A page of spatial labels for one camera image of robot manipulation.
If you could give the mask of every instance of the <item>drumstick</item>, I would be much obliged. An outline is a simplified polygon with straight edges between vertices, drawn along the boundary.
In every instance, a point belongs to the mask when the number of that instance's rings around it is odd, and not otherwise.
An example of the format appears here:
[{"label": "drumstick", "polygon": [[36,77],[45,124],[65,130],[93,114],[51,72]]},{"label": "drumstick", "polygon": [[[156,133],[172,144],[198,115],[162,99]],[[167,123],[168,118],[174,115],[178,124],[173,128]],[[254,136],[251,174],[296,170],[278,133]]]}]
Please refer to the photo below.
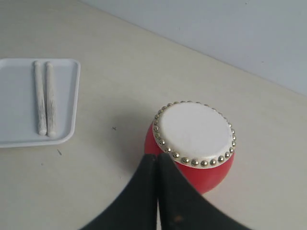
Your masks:
[{"label": "drumstick", "polygon": [[56,136],[56,104],[54,98],[54,75],[53,66],[47,62],[47,134],[49,137]]},{"label": "drumstick", "polygon": [[38,61],[34,62],[34,69],[35,69],[35,88],[36,88],[36,101],[37,101],[37,112],[38,112],[37,128],[39,135],[44,136],[47,133],[46,109],[45,109],[42,71],[40,63]]}]

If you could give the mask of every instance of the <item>wall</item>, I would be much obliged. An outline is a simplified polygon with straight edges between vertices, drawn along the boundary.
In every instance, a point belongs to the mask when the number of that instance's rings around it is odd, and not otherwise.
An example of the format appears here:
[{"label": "wall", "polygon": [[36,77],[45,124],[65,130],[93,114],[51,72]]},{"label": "wall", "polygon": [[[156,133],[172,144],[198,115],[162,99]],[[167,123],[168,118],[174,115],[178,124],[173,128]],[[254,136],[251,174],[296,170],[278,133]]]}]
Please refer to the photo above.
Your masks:
[{"label": "wall", "polygon": [[307,95],[306,0],[83,0]]}]

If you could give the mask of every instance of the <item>drum head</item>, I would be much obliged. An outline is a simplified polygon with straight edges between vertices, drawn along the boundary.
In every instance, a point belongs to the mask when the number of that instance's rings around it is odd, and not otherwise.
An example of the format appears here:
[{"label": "drum head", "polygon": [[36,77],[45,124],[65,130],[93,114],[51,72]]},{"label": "drum head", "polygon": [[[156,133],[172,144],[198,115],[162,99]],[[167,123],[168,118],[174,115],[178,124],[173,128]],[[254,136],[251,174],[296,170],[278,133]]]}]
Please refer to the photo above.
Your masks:
[{"label": "drum head", "polygon": [[162,108],[153,121],[161,150],[189,167],[213,168],[234,152],[235,134],[226,118],[200,103],[176,103]]}]

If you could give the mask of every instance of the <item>red drum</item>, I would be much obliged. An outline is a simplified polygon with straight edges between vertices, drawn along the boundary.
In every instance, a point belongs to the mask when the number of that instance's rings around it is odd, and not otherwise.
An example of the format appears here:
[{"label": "red drum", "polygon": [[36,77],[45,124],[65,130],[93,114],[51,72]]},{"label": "red drum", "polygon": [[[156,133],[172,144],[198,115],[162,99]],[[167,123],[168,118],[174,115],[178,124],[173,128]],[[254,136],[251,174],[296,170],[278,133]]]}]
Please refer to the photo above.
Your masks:
[{"label": "red drum", "polygon": [[203,194],[227,175],[236,146],[232,125],[216,109],[199,102],[169,103],[155,115],[146,135],[145,154],[169,153]]}]

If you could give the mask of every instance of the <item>tray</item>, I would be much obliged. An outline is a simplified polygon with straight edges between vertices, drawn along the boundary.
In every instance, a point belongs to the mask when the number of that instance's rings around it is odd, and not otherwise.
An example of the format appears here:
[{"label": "tray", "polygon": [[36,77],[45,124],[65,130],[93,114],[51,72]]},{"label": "tray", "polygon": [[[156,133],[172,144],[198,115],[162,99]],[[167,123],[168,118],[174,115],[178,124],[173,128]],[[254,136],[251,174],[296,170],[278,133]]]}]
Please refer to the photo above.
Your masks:
[{"label": "tray", "polygon": [[[37,130],[34,65],[40,61],[45,84],[47,61],[54,69],[57,134]],[[73,59],[0,59],[0,148],[55,145],[72,137],[75,128],[80,63]]]}]

